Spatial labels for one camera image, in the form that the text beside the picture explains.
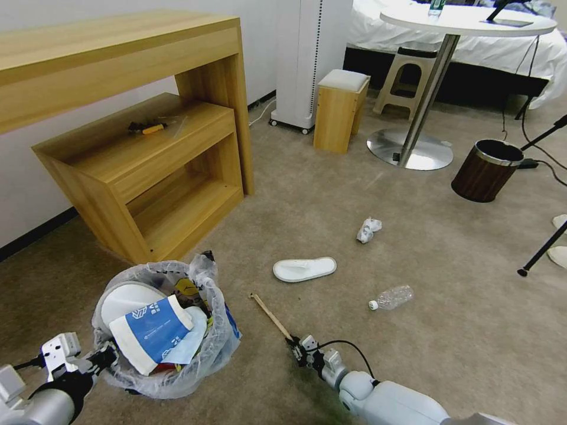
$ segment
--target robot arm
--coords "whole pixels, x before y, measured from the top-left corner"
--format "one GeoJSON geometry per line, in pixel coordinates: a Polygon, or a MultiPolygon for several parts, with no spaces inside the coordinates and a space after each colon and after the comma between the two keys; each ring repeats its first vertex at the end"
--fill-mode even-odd
{"type": "Polygon", "coordinates": [[[114,364],[117,351],[107,342],[100,350],[78,358],[77,335],[59,334],[41,347],[36,359],[24,364],[46,367],[47,382],[24,401],[25,383],[16,370],[0,368],[0,425],[69,425],[83,408],[100,372],[114,364]]]}
{"type": "Polygon", "coordinates": [[[323,352],[311,335],[288,343],[298,363],[316,370],[321,379],[338,391],[343,406],[370,425],[514,425],[481,413],[452,419],[425,394],[395,382],[379,382],[366,372],[349,372],[338,351],[323,352]]]}

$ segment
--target round white table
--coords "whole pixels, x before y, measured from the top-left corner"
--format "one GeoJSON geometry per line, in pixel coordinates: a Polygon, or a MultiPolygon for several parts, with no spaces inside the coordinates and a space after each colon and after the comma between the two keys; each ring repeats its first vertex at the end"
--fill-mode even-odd
{"type": "Polygon", "coordinates": [[[428,4],[414,4],[388,8],[380,13],[380,19],[384,22],[413,30],[445,34],[445,38],[409,130],[380,130],[372,133],[366,142],[368,149],[387,163],[418,170],[443,168],[453,160],[450,143],[421,135],[421,130],[460,36],[526,37],[546,34],[557,26],[551,19],[509,10],[501,11],[497,19],[524,21],[529,22],[529,25],[510,27],[486,22],[485,19],[494,11],[493,8],[445,6],[439,18],[428,17],[428,11],[428,4]]]}

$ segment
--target black baseboard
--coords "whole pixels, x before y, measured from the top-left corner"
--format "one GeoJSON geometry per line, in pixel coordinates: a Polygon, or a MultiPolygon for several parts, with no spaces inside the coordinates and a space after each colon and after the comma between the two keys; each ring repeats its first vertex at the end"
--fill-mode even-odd
{"type": "Polygon", "coordinates": [[[74,207],[71,207],[68,210],[63,211],[61,214],[57,214],[55,217],[46,221],[45,223],[40,224],[38,227],[30,230],[28,233],[20,236],[16,240],[11,241],[9,244],[4,245],[2,248],[0,248],[0,261],[4,261],[9,256],[12,256],[16,252],[26,248],[26,246],[29,246],[38,239],[41,239],[46,234],[55,230],[62,224],[65,224],[77,215],[77,210],[75,210],[74,207]]]}
{"type": "Polygon", "coordinates": [[[250,110],[250,109],[252,109],[252,108],[258,106],[259,104],[261,104],[261,103],[263,103],[263,102],[265,102],[265,101],[267,101],[267,100],[270,100],[270,99],[273,98],[275,95],[276,95],[276,91],[275,91],[275,90],[274,90],[274,91],[270,91],[267,95],[262,96],[262,97],[261,97],[260,99],[258,99],[257,101],[252,102],[250,105],[248,105],[248,110],[250,110]]]}

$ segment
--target wooden stool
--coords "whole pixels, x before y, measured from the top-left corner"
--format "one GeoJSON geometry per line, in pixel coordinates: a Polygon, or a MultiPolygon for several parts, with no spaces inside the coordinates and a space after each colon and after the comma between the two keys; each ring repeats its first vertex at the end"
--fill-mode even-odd
{"type": "Polygon", "coordinates": [[[377,114],[381,114],[384,106],[387,104],[403,106],[409,109],[409,119],[412,120],[415,109],[423,95],[425,84],[435,64],[436,56],[437,52],[411,50],[400,47],[397,50],[394,62],[392,62],[392,66],[384,82],[384,87],[382,87],[376,99],[373,111],[377,114]],[[403,67],[408,64],[417,65],[421,70],[417,87],[411,84],[400,83],[403,67]],[[396,90],[414,91],[415,95],[413,97],[397,96],[394,94],[396,90]]]}
{"type": "Polygon", "coordinates": [[[347,153],[350,136],[359,132],[369,81],[369,76],[344,70],[333,70],[321,80],[313,140],[316,149],[347,153]]]}

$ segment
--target metal table leg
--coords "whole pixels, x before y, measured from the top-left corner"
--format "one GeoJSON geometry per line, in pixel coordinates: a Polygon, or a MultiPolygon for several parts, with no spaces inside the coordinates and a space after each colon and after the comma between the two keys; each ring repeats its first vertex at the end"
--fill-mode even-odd
{"type": "Polygon", "coordinates": [[[418,170],[439,169],[451,163],[453,152],[446,143],[420,133],[459,38],[459,35],[447,34],[443,39],[409,130],[386,129],[370,135],[366,146],[378,158],[392,165],[418,170]]]}

